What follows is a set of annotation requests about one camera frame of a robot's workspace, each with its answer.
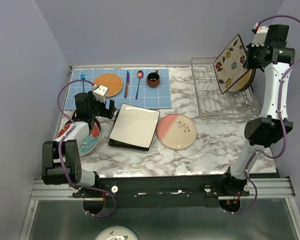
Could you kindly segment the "white red rimmed plate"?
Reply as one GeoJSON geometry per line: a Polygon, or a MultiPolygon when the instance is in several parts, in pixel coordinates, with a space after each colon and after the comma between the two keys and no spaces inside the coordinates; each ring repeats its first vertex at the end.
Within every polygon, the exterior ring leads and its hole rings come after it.
{"type": "Polygon", "coordinates": [[[82,157],[89,152],[91,152],[99,141],[100,132],[98,129],[96,131],[91,132],[89,135],[86,135],[82,140],[81,144],[78,145],[79,156],[82,157]]]}

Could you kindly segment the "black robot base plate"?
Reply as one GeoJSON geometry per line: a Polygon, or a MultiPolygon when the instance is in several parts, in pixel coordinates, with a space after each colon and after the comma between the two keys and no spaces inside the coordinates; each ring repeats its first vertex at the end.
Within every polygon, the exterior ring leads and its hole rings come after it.
{"type": "Polygon", "coordinates": [[[246,180],[235,180],[228,174],[181,175],[161,177],[108,177],[97,180],[97,186],[107,192],[117,187],[114,199],[99,191],[82,189],[74,198],[104,200],[111,208],[177,208],[219,207],[219,198],[247,197],[246,180]]]}

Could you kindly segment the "cream square dark-rimmed plate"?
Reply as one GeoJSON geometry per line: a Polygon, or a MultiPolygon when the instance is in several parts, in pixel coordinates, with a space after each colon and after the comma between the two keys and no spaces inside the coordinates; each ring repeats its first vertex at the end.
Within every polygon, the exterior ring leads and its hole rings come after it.
{"type": "Polygon", "coordinates": [[[213,62],[216,81],[221,94],[226,93],[249,70],[244,67],[247,50],[237,34],[213,62]]]}

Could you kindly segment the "red rimmed round plate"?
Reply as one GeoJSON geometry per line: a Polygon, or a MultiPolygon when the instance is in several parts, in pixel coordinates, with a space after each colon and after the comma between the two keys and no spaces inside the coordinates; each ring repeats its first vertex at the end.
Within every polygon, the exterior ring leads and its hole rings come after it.
{"type": "Polygon", "coordinates": [[[96,132],[98,129],[99,133],[101,132],[101,125],[100,125],[100,122],[98,121],[97,118],[94,119],[94,126],[91,130],[91,132],[96,132]]]}

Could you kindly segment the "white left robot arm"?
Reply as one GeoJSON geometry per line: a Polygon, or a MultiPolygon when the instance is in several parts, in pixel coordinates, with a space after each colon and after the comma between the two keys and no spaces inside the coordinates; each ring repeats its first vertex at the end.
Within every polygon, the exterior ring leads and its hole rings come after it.
{"type": "Polygon", "coordinates": [[[96,182],[95,172],[82,169],[79,145],[93,132],[97,117],[113,118],[115,101],[111,99],[106,107],[92,91],[78,93],[74,99],[76,110],[68,129],[55,140],[43,143],[41,177],[46,185],[84,186],[83,191],[94,198],[100,194],[101,185],[96,182]]]}

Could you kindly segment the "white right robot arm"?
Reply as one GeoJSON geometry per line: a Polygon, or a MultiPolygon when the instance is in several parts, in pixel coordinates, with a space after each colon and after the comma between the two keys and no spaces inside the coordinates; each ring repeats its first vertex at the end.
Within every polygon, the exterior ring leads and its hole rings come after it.
{"type": "Polygon", "coordinates": [[[259,117],[245,125],[243,149],[220,183],[220,191],[226,196],[233,195],[247,183],[257,153],[263,154],[265,148],[279,140],[285,141],[293,129],[293,122],[288,121],[287,93],[296,52],[286,46],[289,28],[284,24],[257,25],[253,30],[255,37],[247,45],[244,66],[263,70],[264,100],[259,117]]]}

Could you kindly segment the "beige floral round plate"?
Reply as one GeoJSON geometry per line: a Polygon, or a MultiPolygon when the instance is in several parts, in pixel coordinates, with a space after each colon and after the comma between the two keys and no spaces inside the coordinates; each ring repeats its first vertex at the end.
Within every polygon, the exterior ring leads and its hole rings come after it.
{"type": "Polygon", "coordinates": [[[171,113],[164,116],[156,129],[160,142],[173,150],[183,150],[190,147],[197,138],[197,128],[189,117],[171,113]]]}

